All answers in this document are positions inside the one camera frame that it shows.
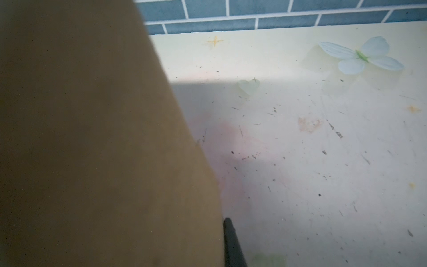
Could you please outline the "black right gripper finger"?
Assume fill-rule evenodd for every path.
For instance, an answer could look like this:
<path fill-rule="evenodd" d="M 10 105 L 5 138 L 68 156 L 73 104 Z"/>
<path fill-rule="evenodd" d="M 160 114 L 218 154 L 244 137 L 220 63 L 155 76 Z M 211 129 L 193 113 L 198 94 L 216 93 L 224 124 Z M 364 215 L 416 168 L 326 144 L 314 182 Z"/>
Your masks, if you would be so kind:
<path fill-rule="evenodd" d="M 247 267 L 236 230 L 230 218 L 225 218 L 223 228 L 225 267 Z"/>

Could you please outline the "brown cardboard box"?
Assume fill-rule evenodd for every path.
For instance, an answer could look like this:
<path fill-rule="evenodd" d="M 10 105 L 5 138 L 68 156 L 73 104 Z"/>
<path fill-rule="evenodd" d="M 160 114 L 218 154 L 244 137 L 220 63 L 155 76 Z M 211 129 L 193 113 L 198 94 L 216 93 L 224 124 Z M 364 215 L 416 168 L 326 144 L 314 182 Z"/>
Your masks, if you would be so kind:
<path fill-rule="evenodd" d="M 1 2 L 3 267 L 222 267 L 222 221 L 132 1 Z"/>

